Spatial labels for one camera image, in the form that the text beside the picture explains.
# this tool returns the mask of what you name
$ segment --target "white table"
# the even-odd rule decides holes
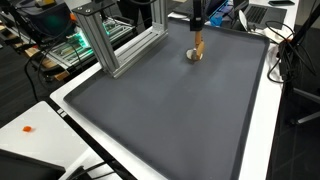
[[[31,126],[31,132],[22,131]],[[65,168],[60,178],[66,179],[79,166],[84,169],[103,160],[45,102],[39,102],[0,129],[0,149],[28,156]],[[113,170],[108,165],[89,172],[97,177]],[[111,174],[105,180],[121,180]]]
[[[299,4],[298,0],[294,0],[294,2],[294,6],[281,7],[288,9],[284,23],[292,28],[294,27]],[[254,0],[250,1],[250,3],[268,5],[266,0]],[[281,85],[272,83],[267,79],[267,72],[276,61],[276,52],[276,47],[271,45],[264,63],[239,176],[241,180],[263,180],[266,178],[282,91]],[[146,180],[165,179],[63,101],[65,95],[99,70],[101,70],[101,67],[97,63],[52,93],[50,96],[51,99],[94,137],[101,146],[136,178]]]

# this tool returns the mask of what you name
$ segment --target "black cable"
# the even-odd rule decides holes
[[[83,72],[83,71],[84,71],[83,64],[82,64],[82,61],[81,61],[81,59],[80,59],[80,56],[79,56],[76,48],[75,48],[70,42],[67,41],[67,43],[72,47],[73,51],[76,53],[76,55],[77,55],[77,57],[78,57],[79,64],[80,64],[80,66],[81,66],[81,70],[82,70],[82,72]]]
[[[154,2],[156,2],[157,0],[152,0],[150,2],[145,2],[145,3],[142,3],[142,2],[137,2],[135,0],[129,0],[129,2],[133,3],[133,4],[136,4],[136,5],[139,5],[139,6],[147,6],[147,5],[150,5]]]
[[[227,14],[227,16],[231,19],[231,21],[233,21],[233,17],[230,16],[230,14]]]
[[[39,99],[38,99],[37,92],[36,92],[35,86],[34,86],[34,84],[33,84],[33,81],[32,81],[32,79],[31,79],[31,77],[30,77],[30,75],[29,75],[29,73],[28,73],[28,64],[30,63],[30,61],[31,61],[31,59],[33,58],[33,56],[36,56],[36,55],[38,55],[39,53],[41,53],[41,51],[39,51],[39,52],[35,53],[34,55],[32,55],[32,56],[28,59],[28,61],[26,62],[26,64],[24,65],[24,72],[25,72],[25,74],[27,75],[27,78],[28,78],[28,80],[29,80],[29,82],[30,82],[30,85],[31,85],[31,88],[32,88],[32,93],[33,93],[34,99],[35,99],[37,102],[39,102]]]
[[[67,28],[61,32],[57,37],[56,37],[56,42],[52,44],[52,46],[47,50],[47,52],[42,56],[41,60],[39,61],[39,66],[38,66],[38,73],[37,73],[37,77],[38,77],[38,80],[40,82],[40,85],[45,89],[45,90],[48,90],[47,87],[43,84],[42,80],[40,79],[40,68],[41,68],[41,65],[44,61],[44,59],[46,58],[46,56],[48,55],[48,53],[57,45],[58,42],[60,42],[60,39],[63,37],[62,35],[71,27],[72,25],[72,22],[69,21],[69,24],[67,26]]]
[[[110,173],[107,173],[107,174],[104,174],[104,175],[101,175],[101,176],[94,177],[94,178],[92,178],[92,179],[100,179],[100,178],[109,176],[110,174],[113,174],[113,173],[115,173],[115,172],[110,172]]]
[[[88,169],[85,169],[85,170],[81,171],[80,173],[78,173],[77,175],[75,175],[73,177],[69,177],[67,180],[76,180],[78,177],[82,176],[83,174],[88,173],[88,172],[90,172],[90,171],[92,171],[94,169],[97,169],[98,167],[103,166],[105,164],[107,164],[107,163],[106,162],[101,162],[99,164],[96,164],[96,165],[94,165],[94,166],[92,166],[92,167],[90,167]]]
[[[290,35],[290,36],[294,35],[294,31],[293,31],[292,28],[290,28],[288,25],[286,25],[286,24],[284,24],[284,23],[282,23],[282,22],[278,22],[278,21],[266,21],[265,24],[266,24],[267,28],[270,29],[270,31],[272,31],[272,32],[274,32],[275,34],[277,34],[278,36],[280,36],[284,41],[287,41],[290,36],[288,36],[287,38],[283,37],[283,36],[282,36],[281,34],[279,34],[277,31],[273,30],[273,28],[269,25],[269,23],[278,23],[278,24],[281,24],[281,25],[287,27],[287,28],[291,31],[291,35]]]
[[[16,20],[16,18],[13,18],[13,20],[14,20],[14,24],[16,25],[16,28],[17,28],[17,31],[18,31],[18,36],[19,36],[21,45],[23,45],[23,40],[22,40],[22,38],[21,38],[21,32],[20,32],[20,29],[19,29],[19,27],[18,27],[17,20]]]
[[[38,73],[37,73],[38,81],[39,81],[40,85],[41,85],[45,90],[47,90],[47,91],[49,91],[48,88],[43,84],[43,82],[42,82],[42,80],[41,80],[41,78],[40,78],[40,68],[41,68],[41,65],[42,65],[44,59],[45,59],[46,56],[48,55],[48,53],[53,49],[53,47],[54,47],[58,42],[59,42],[59,40],[56,41],[55,43],[53,43],[53,45],[52,45],[52,46],[47,50],[47,52],[42,56],[41,60],[39,61],[39,65],[38,65]]]
[[[274,66],[273,68],[271,68],[270,71],[268,72],[268,79],[269,79],[270,81],[272,81],[272,82],[277,82],[277,83],[285,83],[285,82],[292,81],[292,80],[295,79],[296,77],[294,77],[294,74],[292,74],[291,72],[292,72],[292,71],[295,71],[295,72],[297,72],[297,76],[299,76],[299,75],[301,74],[301,72],[302,72],[302,64],[303,64],[313,75],[316,75],[315,68],[314,68],[313,63],[312,63],[312,61],[311,61],[311,59],[310,59],[310,56],[308,56],[308,53],[305,51],[305,53],[306,53],[307,56],[308,56],[308,60],[309,60],[309,62],[310,62],[310,64],[311,64],[311,68],[307,65],[306,61],[301,57],[300,53],[298,52],[298,49],[296,49],[297,47],[292,47],[291,43],[290,43],[289,40],[288,40],[288,38],[289,38],[291,35],[290,35],[289,37],[285,38],[283,35],[281,35],[280,33],[276,32],[275,30],[273,30],[273,29],[269,26],[269,23],[282,24],[283,26],[287,27],[287,28],[292,32],[291,35],[293,35],[293,30],[292,30],[289,26],[287,26],[286,24],[284,24],[284,23],[281,23],[281,22],[278,22],[278,21],[267,21],[267,22],[266,22],[266,26],[267,26],[272,32],[274,32],[275,34],[277,34],[278,36],[280,36],[281,38],[283,38],[282,45],[279,46],[279,53],[278,53],[278,55],[279,55],[279,60],[281,59],[281,60],[283,61],[283,63],[286,64],[286,71],[287,71],[287,72],[286,72],[286,76],[287,76],[287,75],[290,75],[290,76],[289,76],[290,78],[289,78],[289,79],[286,79],[286,80],[283,81],[283,82],[275,81],[275,80],[272,80],[272,79],[270,78],[271,72],[274,70],[275,66],[277,66],[277,65],[279,64],[279,62],[280,62],[280,61],[278,60],[277,63],[275,64],[275,66]],[[293,56],[296,56],[296,57],[299,59],[298,64],[295,64],[295,65],[294,65],[294,64],[291,64]]]
[[[141,22],[141,23],[139,23],[139,24],[137,24],[137,26],[136,27],[138,27],[138,26],[140,26],[141,24],[144,24],[146,21],[148,21],[149,19],[151,19],[152,17],[148,17],[147,19],[145,19],[143,22]]]

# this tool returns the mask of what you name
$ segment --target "metal frame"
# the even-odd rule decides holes
[[[105,24],[108,24],[110,22],[116,23],[116,27],[113,28],[112,30],[109,30],[110,42],[111,42],[111,45],[113,45],[113,47],[116,41],[118,40],[121,41],[125,38],[132,36],[133,26],[131,26],[130,24],[126,24],[118,20],[112,20],[110,18],[107,19]],[[59,64],[61,67],[63,67],[66,70],[68,70],[72,66],[75,66],[75,68],[80,68],[80,67],[77,67],[79,63],[79,59],[76,56],[76,53],[74,52],[74,50],[72,50],[72,52],[68,53],[67,55],[60,54],[61,49],[67,49],[67,48],[71,49],[72,47],[67,42],[63,42],[55,46],[52,50],[50,50],[47,56],[51,57],[53,61],[55,61],[57,64]],[[88,58],[90,59],[91,57],[94,58],[94,54],[92,51],[93,50],[91,49],[91,47],[88,49],[86,49],[85,47],[77,48],[77,52],[79,54],[81,64],[86,64],[87,63],[86,60]]]
[[[311,93],[308,93],[308,92],[305,92],[305,91],[302,91],[300,89],[297,89],[297,88],[294,88],[293,91],[315,103],[318,103],[320,104],[320,97],[319,96],[316,96],[316,95],[313,95]],[[313,113],[309,116],[306,116],[304,118],[301,118],[299,120],[296,121],[296,124],[303,124],[305,122],[308,122],[308,121],[311,121],[311,120],[314,120],[314,119],[317,119],[320,117],[320,111],[316,112],[316,113]]]
[[[120,47],[115,53],[100,16],[103,15],[103,9],[112,5],[110,2],[109,4],[91,2],[72,11],[103,71],[118,78],[167,36],[167,6],[166,0],[152,3],[152,27]]]

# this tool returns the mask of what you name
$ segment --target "electronic equipment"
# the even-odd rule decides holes
[[[0,179],[57,180],[64,173],[61,166],[0,149]]]
[[[271,6],[293,6],[294,2],[284,0],[284,1],[269,1]]]
[[[235,8],[240,4],[246,2],[248,7],[245,9],[244,14],[247,18],[249,26],[255,26],[259,29],[264,29],[266,21],[278,21],[283,23],[286,17],[287,10],[280,8],[273,8],[268,6],[261,6],[256,4],[250,4],[248,0],[234,0],[233,5]],[[282,29],[282,24],[272,24],[273,28]]]
[[[103,25],[114,49],[135,36],[134,26],[116,19],[108,18],[103,22]],[[72,68],[81,68],[79,65],[85,65],[91,59],[94,59],[93,50],[85,35],[80,28],[78,28],[78,31],[68,36],[66,42],[52,48],[47,55],[52,61],[67,71],[70,71]]]
[[[207,17],[211,17],[214,13],[216,13],[219,9],[227,5],[228,0],[207,0],[204,1],[205,7],[205,15]],[[187,0],[186,2],[182,3],[178,7],[173,9],[173,12],[192,16],[193,14],[193,0]]]
[[[1,5],[1,21],[6,25],[6,27],[13,27],[14,25],[19,25],[21,29],[25,31],[25,33],[32,38],[34,42],[36,42],[39,46],[43,44],[42,38],[34,31],[29,24],[26,22],[24,18],[22,18],[21,14],[17,12],[17,7],[15,7],[16,1],[2,0],[0,2]]]
[[[22,0],[16,5],[16,8],[29,26],[42,37],[58,36],[70,22],[70,10],[63,0],[56,0],[47,8],[36,6],[34,0]]]
[[[103,11],[114,4],[112,0],[104,3],[92,1],[73,9],[72,12],[102,69],[110,76],[118,78],[167,36],[168,17],[164,0],[145,3],[151,6],[152,27],[114,51],[103,23],[106,18]]]

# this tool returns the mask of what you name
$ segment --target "gray floor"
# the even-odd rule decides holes
[[[297,25],[302,25],[307,20],[307,18],[310,15],[310,11],[314,1],[317,1],[315,6],[317,7],[317,5],[320,3],[319,0],[300,0],[298,14],[296,17]],[[314,23],[312,27],[320,29],[320,18],[318,18],[318,20]]]

